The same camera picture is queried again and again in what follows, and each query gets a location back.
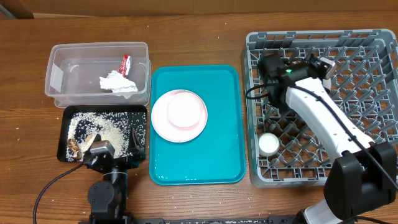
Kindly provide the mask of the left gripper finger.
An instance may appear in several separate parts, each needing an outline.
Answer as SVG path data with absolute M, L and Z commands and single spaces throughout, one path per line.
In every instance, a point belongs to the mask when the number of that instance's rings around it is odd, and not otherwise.
M 88 137 L 85 139 L 86 145 L 84 147 L 84 152 L 88 152 L 93 144 L 100 141 L 101 141 L 100 134 L 89 134 Z
M 132 154 L 145 154 L 144 147 L 138 139 L 136 130 L 131 127 L 131 137 L 129 138 L 129 152 Z

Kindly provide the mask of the rice and food scraps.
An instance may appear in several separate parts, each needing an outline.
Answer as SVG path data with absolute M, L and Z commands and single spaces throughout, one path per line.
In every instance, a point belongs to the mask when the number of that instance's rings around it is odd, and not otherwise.
M 74 113 L 67 129 L 65 160 L 83 160 L 85 139 L 89 134 L 100 134 L 103 141 L 108 140 L 113 145 L 115 158 L 124 157 L 129 147 L 131 127 L 136 130 L 142 146 L 145 146 L 146 123 L 145 112 Z

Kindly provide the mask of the pink plate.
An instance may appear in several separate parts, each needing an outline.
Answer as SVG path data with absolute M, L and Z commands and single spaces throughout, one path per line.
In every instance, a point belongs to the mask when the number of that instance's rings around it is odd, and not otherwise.
M 151 109 L 152 127 L 160 137 L 170 142 L 183 143 L 195 139 L 204 130 L 208 120 L 208 111 L 205 102 L 196 93 L 188 91 L 196 94 L 196 96 L 198 96 L 203 103 L 203 113 L 201 115 L 200 121 L 196 125 L 189 128 L 178 128 L 169 121 L 167 117 L 167 106 L 169 100 L 177 93 L 183 91 L 188 90 L 168 91 L 167 93 L 163 94 L 158 100 L 156 100 Z

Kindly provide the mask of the white napkin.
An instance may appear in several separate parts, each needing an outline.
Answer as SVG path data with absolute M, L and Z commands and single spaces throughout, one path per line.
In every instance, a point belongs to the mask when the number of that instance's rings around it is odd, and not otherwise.
M 111 90 L 113 93 L 131 93 L 138 91 L 138 88 L 133 81 L 125 78 L 122 73 L 119 73 L 116 70 L 108 73 L 107 77 L 100 77 L 99 85 L 101 89 Z

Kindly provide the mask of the pink bowl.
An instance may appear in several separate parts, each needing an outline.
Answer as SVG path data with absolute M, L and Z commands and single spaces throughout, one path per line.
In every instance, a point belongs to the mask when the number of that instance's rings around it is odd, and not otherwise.
M 196 94 L 183 91 L 171 97 L 167 106 L 169 121 L 178 128 L 196 125 L 203 113 L 203 103 Z

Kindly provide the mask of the red snack wrapper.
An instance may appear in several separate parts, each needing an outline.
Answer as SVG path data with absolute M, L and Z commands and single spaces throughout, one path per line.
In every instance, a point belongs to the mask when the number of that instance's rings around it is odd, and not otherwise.
M 117 69 L 117 72 L 120 73 L 124 78 L 127 78 L 130 68 L 131 68 L 131 56 L 124 55 L 121 65 Z

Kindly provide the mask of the white cup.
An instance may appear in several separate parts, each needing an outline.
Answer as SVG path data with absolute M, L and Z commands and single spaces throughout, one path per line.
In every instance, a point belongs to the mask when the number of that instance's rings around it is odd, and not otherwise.
M 272 133 L 263 133 L 258 138 L 259 154 L 261 156 L 273 156 L 280 147 L 279 138 Z

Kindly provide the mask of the grey bowl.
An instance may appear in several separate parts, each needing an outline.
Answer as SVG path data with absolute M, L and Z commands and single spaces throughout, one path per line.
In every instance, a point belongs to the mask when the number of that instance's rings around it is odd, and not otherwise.
M 324 89 L 329 93 L 331 91 L 331 80 L 330 79 L 323 79 L 322 80 Z

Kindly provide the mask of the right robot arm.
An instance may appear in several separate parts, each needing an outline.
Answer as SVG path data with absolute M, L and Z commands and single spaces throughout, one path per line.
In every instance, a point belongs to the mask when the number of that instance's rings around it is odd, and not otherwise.
M 330 98 L 323 81 L 335 65 L 325 57 L 311 55 L 293 63 L 277 54 L 262 56 L 257 65 L 271 105 L 294 110 L 332 163 L 324 198 L 298 212 L 297 223 L 350 223 L 396 199 L 396 150 L 388 142 L 376 143 Z

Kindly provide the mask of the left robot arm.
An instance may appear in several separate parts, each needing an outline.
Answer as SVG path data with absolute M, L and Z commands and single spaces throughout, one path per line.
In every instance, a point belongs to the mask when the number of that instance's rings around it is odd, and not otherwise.
M 136 130 L 130 128 L 127 155 L 114 156 L 115 149 L 109 140 L 102 140 L 98 134 L 83 157 L 88 169 L 103 175 L 88 190 L 91 206 L 90 223 L 134 223 L 127 205 L 127 171 L 139 167 L 146 159 L 146 152 L 137 137 Z

